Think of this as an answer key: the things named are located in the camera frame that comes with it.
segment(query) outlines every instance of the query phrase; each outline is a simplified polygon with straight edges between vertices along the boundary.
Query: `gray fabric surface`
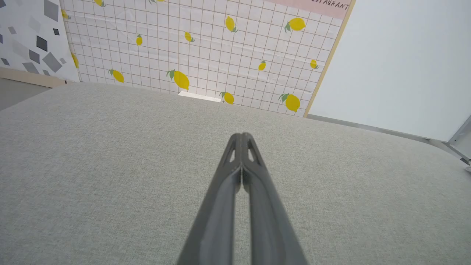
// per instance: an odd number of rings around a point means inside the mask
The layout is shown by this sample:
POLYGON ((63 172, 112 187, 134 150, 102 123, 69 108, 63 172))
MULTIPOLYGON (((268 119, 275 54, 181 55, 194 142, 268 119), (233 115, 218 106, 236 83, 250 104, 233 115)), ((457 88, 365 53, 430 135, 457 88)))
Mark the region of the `gray fabric surface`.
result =
MULTIPOLYGON (((244 131, 311 264, 471 263, 471 175, 434 146, 88 83, 0 111, 0 264, 174 263, 244 131)), ((241 190, 235 264, 250 263, 248 214, 241 190)))

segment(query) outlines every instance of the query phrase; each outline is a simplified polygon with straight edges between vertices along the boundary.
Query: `white backdrop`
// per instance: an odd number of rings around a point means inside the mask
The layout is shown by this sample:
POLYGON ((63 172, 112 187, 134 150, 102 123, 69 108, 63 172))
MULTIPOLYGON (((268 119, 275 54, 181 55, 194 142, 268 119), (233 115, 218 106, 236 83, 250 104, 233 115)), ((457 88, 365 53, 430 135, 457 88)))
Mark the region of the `white backdrop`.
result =
POLYGON ((80 81, 59 0, 0 0, 0 67, 80 81))
POLYGON ((357 0, 309 114, 448 141, 471 115, 470 10, 357 0))

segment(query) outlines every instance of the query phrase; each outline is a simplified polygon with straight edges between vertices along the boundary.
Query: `gray diamond shape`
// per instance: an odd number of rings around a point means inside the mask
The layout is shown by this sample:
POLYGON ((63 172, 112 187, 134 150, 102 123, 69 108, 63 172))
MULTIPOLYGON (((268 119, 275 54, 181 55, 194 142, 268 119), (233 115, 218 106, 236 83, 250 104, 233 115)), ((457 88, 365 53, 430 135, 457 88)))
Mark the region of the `gray diamond shape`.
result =
POLYGON ((44 0, 44 15, 59 22, 59 6, 49 0, 44 0))
POLYGON ((36 33, 39 33, 39 30, 41 29, 41 24, 36 19, 34 19, 34 17, 30 17, 28 26, 32 28, 36 33))
POLYGON ((23 65, 24 65, 24 67, 26 68, 26 70, 28 72, 39 74, 38 69, 36 69, 36 66, 34 66, 34 64, 32 64, 32 63, 23 63, 23 65))
POLYGON ((52 53, 48 53, 43 59, 43 62, 45 62, 49 68, 55 73, 59 71, 59 69, 62 67, 62 64, 59 63, 59 61, 52 55, 52 53))
POLYGON ((29 60, 29 52, 26 46, 22 45, 17 40, 11 40, 11 47, 14 53, 18 54, 25 60, 29 60))
POLYGON ((41 50, 48 51, 48 41, 41 38, 40 36, 36 36, 36 47, 40 48, 41 50))
POLYGON ((29 54, 30 54, 30 59, 35 61, 36 63, 40 64, 41 62, 39 61, 39 54, 35 53, 34 51, 32 50, 29 50, 29 54))

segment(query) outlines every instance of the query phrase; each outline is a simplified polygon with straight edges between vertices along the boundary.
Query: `floor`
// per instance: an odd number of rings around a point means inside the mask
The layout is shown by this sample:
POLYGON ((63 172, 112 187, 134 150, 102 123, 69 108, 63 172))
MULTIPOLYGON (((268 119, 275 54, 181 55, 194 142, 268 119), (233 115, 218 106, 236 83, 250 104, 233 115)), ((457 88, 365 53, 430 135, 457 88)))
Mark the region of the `floor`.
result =
POLYGON ((0 78, 0 110, 36 96, 50 88, 0 78))
MULTIPOLYGON (((35 96, 39 93, 42 93, 44 91, 47 91, 49 89, 50 88, 46 88, 46 87, 43 87, 43 86, 38 86, 38 85, 34 85, 34 84, 23 83, 23 82, 18 82, 18 81, 13 81, 13 80, 0 78, 0 110, 6 109, 6 108, 8 108, 12 105, 15 105, 18 102, 21 102, 25 99, 33 97, 33 96, 35 96)), ((421 142, 436 146, 436 147, 452 154, 456 158, 461 159, 461 157, 458 154, 456 154, 453 150, 448 148, 445 144, 443 144, 440 141, 427 140, 427 139, 424 139, 424 138, 420 138, 420 137, 416 137, 416 136, 412 136, 412 135, 407 135, 407 134, 404 134, 404 133, 393 132, 393 131, 379 129, 379 128, 366 126, 366 125, 349 123, 349 122, 330 119, 330 118, 325 118, 325 117, 321 117, 321 116, 308 115, 308 118, 315 119, 315 120, 320 120, 320 121, 326 121, 326 122, 330 122, 330 123, 346 125, 346 126, 358 127, 358 128, 362 128, 362 129, 370 130, 370 131, 377 131, 377 132, 392 134, 392 135, 396 135, 396 136, 400 136, 400 137, 409 138, 409 139, 412 139, 412 140, 415 140, 415 141, 421 141, 421 142)))
POLYGON ((396 136, 399 136, 399 137, 408 138, 408 139, 411 139, 411 140, 415 140, 415 141, 419 141, 419 142, 423 142, 423 143, 426 143, 426 144, 433 145, 433 146, 438 147, 438 148, 442 149, 443 151, 453 155, 457 159, 462 159, 462 157, 460 155, 455 153, 448 146, 446 146, 444 143, 442 143, 438 140, 428 140, 428 139, 424 139, 424 138, 421 138, 421 137, 417 137, 417 136, 402 133, 402 132, 399 133, 399 132, 380 129, 380 128, 376 128, 376 127, 372 127, 372 126, 368 126, 368 125, 356 124, 356 123, 351 123, 351 122, 346 122, 346 121, 341 121, 341 120, 336 120, 336 119, 331 119, 331 118, 326 118, 326 117, 316 116, 316 115, 311 115, 311 114, 308 114, 308 118, 313 119, 313 120, 330 122, 330 123, 335 123, 335 124, 340 124, 340 125, 345 125, 345 126, 350 126, 350 127, 356 127, 356 128, 361 128, 361 129, 365 129, 365 130, 370 130, 370 131, 375 131, 375 132, 380 132, 380 133, 382 132, 382 133, 387 133, 387 134, 391 134, 391 135, 396 135, 396 136))

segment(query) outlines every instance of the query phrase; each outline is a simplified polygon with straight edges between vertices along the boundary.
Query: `white wall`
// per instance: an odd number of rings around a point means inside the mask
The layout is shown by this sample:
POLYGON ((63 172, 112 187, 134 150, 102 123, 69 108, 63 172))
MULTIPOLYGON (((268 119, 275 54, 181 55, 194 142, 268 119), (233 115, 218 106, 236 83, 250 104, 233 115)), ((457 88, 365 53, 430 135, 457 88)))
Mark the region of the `white wall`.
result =
POLYGON ((448 141, 471 115, 470 12, 357 0, 309 114, 448 141))

